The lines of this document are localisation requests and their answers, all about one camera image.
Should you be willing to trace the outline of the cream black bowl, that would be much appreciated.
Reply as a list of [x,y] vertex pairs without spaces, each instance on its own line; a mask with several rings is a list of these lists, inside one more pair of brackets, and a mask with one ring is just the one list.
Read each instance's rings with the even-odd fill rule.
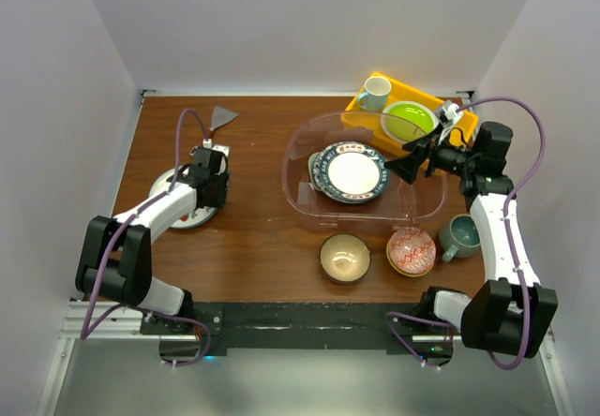
[[361,238],[340,233],[328,237],[322,243],[319,261],[330,279],[341,284],[351,284],[367,274],[371,254]]

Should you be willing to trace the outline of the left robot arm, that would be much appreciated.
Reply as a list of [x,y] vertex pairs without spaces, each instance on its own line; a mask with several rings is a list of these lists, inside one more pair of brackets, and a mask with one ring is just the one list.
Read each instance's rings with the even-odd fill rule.
[[225,145],[200,147],[142,203],[120,215],[93,218],[84,236],[76,289],[159,314],[172,333],[187,332],[195,317],[191,293],[154,277],[152,244],[183,219],[204,222],[224,206],[229,155]]

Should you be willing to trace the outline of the teal rim lettered plate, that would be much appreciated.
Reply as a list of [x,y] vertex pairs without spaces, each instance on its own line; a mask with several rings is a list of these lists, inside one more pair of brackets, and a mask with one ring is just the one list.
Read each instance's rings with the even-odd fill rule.
[[319,167],[322,193],[330,199],[361,204],[378,198],[390,183],[385,158],[359,141],[339,141],[323,150]]

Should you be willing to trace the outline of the white flower plate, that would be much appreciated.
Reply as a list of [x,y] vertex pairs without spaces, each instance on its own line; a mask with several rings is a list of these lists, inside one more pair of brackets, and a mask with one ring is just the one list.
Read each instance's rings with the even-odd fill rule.
[[[169,184],[173,178],[174,169],[163,172],[157,180],[152,184],[148,193],[149,197],[162,191]],[[171,224],[171,229],[174,230],[191,230],[205,224],[209,221],[216,213],[218,209],[213,207],[203,207],[199,210],[195,210],[188,215],[182,216]]]

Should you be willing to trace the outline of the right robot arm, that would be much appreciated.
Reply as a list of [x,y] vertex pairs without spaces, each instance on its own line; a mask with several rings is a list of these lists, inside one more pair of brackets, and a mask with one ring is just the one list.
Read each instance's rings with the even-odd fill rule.
[[519,232],[518,188],[503,172],[512,138],[508,126],[485,122],[473,145],[463,148],[435,129],[405,144],[405,156],[385,163],[408,184],[423,164],[427,175],[441,170],[459,177],[459,192],[479,235],[486,282],[473,297],[429,288],[417,321],[428,334],[454,325],[465,347],[514,356],[509,368],[537,354],[558,308],[555,290],[541,286]]

